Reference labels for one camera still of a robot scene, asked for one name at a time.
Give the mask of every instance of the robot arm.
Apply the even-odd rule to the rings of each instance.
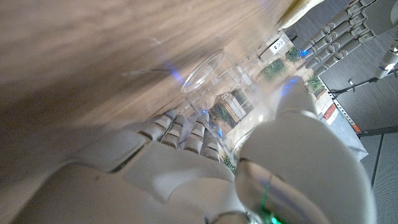
[[[383,57],[380,63],[379,69],[376,71],[376,77],[378,79],[384,78],[398,63],[398,30],[394,41],[392,42],[391,48]]]
[[[276,119],[244,143],[235,176],[206,136],[207,114],[177,150],[184,118],[169,111],[83,148],[14,223],[249,223],[246,210],[258,223],[278,223],[270,212],[289,223],[375,223],[364,168],[314,111],[303,80],[288,80]]]
[[[351,2],[302,47],[300,52],[303,58],[318,53],[307,63],[306,68],[312,68],[334,54],[314,71],[314,76],[321,75],[362,43],[398,25],[397,11],[398,1],[355,0]]]

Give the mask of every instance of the blue light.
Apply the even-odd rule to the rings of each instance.
[[[308,50],[306,50],[304,52],[300,50],[301,57],[306,56],[307,54],[308,54]]]
[[[167,63],[167,67],[172,71],[173,77],[180,83],[180,85],[183,85],[184,79],[181,77],[177,69],[175,69],[175,67],[171,63]]]
[[[284,90],[282,91],[282,96],[284,96],[289,91],[290,87],[292,87],[292,86],[291,85],[285,86]]]

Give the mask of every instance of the wooden table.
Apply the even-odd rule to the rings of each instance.
[[[79,148],[177,106],[205,57],[253,56],[293,1],[0,2],[0,220]]]

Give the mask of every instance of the transparent cup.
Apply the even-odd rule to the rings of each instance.
[[[239,146],[268,117],[256,97],[256,86],[238,68],[232,56],[220,50],[199,64],[182,87],[196,114],[209,114],[205,126],[223,146],[220,154],[226,154],[233,164]]]

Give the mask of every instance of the electrical outlet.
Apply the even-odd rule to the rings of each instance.
[[[286,42],[282,38],[279,38],[264,53],[262,53],[260,56],[261,60],[265,62],[270,59],[274,54],[280,51],[284,45],[286,45]]]

